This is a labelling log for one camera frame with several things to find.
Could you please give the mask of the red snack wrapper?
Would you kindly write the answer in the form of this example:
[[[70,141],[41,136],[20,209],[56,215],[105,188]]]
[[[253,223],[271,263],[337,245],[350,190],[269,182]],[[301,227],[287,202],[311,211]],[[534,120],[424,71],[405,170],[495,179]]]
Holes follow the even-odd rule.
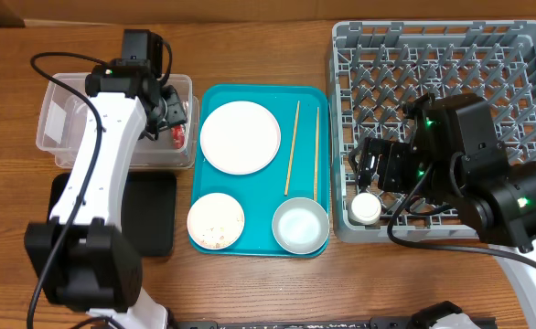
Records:
[[[178,150],[182,148],[186,140],[186,125],[188,123],[186,103],[184,101],[177,102],[171,106],[173,118],[182,118],[183,123],[175,125],[171,128],[172,146]]]

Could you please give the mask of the white cup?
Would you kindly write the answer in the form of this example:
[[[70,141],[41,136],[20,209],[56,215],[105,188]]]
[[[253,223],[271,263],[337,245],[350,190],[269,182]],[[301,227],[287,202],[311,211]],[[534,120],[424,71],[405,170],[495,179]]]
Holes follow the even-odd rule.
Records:
[[[357,194],[348,209],[349,218],[362,225],[376,224],[381,215],[381,202],[371,193]]]

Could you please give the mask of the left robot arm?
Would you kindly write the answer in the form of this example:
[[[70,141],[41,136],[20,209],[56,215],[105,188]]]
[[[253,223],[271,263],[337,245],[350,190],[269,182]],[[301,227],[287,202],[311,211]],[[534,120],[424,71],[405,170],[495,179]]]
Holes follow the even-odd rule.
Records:
[[[96,59],[79,92],[47,79],[89,108],[69,180],[44,223],[31,223],[25,249],[38,283],[27,311],[33,327],[38,299],[91,314],[102,328],[176,328],[174,315],[142,285],[142,258],[122,233],[123,191],[137,142],[187,123],[168,84],[172,50],[147,29],[123,32],[122,55]]]

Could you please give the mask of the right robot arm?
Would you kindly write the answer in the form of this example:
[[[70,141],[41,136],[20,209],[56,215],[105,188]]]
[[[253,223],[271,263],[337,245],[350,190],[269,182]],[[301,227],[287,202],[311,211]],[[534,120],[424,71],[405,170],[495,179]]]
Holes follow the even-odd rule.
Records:
[[[426,93],[402,107],[414,122],[409,142],[365,137],[348,161],[359,188],[377,184],[405,199],[393,210],[389,239],[407,248],[496,258],[536,328],[536,161],[510,164],[488,103],[474,93],[436,98]],[[418,199],[437,213],[454,209],[482,247],[400,239],[392,223]]]

